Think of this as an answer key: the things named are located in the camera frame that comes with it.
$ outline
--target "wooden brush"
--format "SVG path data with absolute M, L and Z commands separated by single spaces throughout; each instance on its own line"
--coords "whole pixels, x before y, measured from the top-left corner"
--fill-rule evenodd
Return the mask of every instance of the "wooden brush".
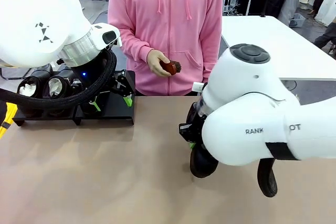
M 170 63 L 164 63 L 163 61 L 160 61 L 160 65 L 163 70 L 167 71 L 172 76 L 181 72 L 181 64 L 178 61 L 171 60 Z

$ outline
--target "yellow object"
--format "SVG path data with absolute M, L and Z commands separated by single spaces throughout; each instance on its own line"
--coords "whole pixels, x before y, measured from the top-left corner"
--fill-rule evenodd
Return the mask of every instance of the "yellow object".
M 17 111 L 17 106 L 12 103 L 6 103 L 7 105 L 7 111 L 5 120 L 1 123 L 0 126 L 0 138 L 5 134 L 6 130 L 8 130 L 9 126 L 13 123 L 13 117 L 15 116 L 15 113 Z

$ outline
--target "pink hoodie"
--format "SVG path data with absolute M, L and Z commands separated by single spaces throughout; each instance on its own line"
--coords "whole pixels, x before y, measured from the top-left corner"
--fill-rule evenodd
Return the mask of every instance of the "pink hoodie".
M 120 29 L 127 69 L 145 95 L 185 95 L 206 82 L 219 52 L 223 0 L 110 0 L 108 22 Z M 147 55 L 156 49 L 179 61 L 180 73 L 153 74 Z

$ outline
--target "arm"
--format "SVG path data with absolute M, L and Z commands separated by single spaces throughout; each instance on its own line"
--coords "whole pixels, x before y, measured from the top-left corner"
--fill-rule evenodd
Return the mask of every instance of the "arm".
M 223 0 L 211 0 L 199 34 L 203 54 L 203 82 L 207 79 L 218 60 L 222 35 Z
M 119 29 L 124 54 L 135 61 L 147 62 L 147 55 L 152 48 L 149 43 L 135 37 L 135 23 L 129 17 L 126 0 L 109 0 L 108 23 Z

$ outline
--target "plastic bin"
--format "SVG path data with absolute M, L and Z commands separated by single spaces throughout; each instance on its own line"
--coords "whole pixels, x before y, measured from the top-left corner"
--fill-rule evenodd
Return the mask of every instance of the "plastic bin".
M 305 20 L 306 18 L 303 17 L 301 14 L 295 13 L 294 18 L 290 20 L 289 27 L 302 27 Z

